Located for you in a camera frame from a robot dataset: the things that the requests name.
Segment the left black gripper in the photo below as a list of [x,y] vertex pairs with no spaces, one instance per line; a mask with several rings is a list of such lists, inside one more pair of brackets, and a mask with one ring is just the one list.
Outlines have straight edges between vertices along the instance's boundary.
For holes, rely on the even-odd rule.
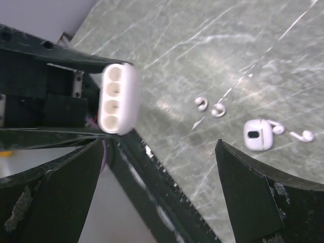
[[83,128],[98,110],[99,89],[90,75],[125,63],[1,25],[1,149],[111,138]]

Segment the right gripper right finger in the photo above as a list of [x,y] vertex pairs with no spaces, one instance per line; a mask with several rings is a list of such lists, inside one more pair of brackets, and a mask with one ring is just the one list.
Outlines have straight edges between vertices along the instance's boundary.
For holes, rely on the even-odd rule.
[[271,167],[222,140],[215,154],[236,242],[323,242],[323,184]]

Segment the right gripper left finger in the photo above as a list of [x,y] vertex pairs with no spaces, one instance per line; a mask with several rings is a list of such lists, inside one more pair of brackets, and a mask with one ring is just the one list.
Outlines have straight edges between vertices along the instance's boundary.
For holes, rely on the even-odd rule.
[[78,242],[102,165],[100,139],[1,178],[1,242]]

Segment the white clip earbud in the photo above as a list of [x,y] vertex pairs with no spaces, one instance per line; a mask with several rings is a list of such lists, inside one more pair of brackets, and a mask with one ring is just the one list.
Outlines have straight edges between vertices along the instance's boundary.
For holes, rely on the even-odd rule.
[[195,99],[195,104],[199,111],[204,112],[208,107],[208,100],[205,97],[197,97]]
[[215,118],[220,118],[226,113],[226,107],[222,103],[217,103],[211,110],[211,115]]

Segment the white oval earbud case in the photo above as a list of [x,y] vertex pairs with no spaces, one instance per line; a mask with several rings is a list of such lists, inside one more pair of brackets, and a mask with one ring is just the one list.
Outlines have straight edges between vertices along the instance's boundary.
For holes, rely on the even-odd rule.
[[136,124],[140,103],[140,77],[129,63],[110,64],[101,76],[97,122],[108,134],[125,135]]

